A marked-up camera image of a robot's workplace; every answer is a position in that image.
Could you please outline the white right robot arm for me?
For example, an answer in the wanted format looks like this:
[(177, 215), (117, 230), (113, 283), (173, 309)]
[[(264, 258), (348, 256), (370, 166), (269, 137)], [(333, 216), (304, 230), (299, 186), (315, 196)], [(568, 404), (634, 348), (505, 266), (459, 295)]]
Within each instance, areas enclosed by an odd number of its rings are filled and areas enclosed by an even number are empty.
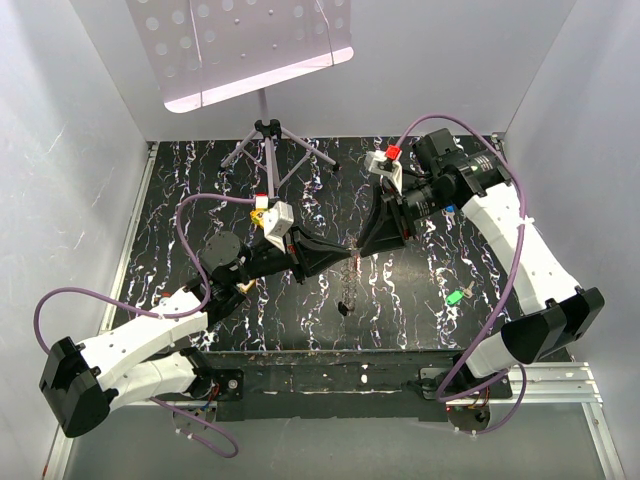
[(530, 365), (582, 338), (605, 301), (596, 287), (584, 289), (557, 261), (521, 200), (498, 154), (467, 154), (447, 129), (412, 145), (423, 173), (404, 171), (396, 145), (367, 153), (364, 165), (380, 179), (357, 248), (360, 256), (401, 249), (420, 220), (447, 207), (460, 209), (481, 232), (508, 275), (523, 317), (506, 323), (464, 353), (452, 373), (454, 389), (475, 397), (489, 378), (520, 363)]

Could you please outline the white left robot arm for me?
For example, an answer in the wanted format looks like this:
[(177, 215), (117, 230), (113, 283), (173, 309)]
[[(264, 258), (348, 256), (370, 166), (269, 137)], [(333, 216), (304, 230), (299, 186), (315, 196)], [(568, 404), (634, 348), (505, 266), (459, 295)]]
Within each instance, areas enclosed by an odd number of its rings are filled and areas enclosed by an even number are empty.
[(230, 231), (218, 232), (199, 257), (203, 277), (107, 334), (53, 343), (39, 388), (69, 438), (88, 433), (131, 402), (165, 393), (203, 399), (222, 381), (203, 355), (152, 355), (229, 316), (245, 300), (251, 281), (289, 271), (303, 282), (351, 254), (298, 226), (285, 233), (281, 247), (266, 239), (248, 246)]

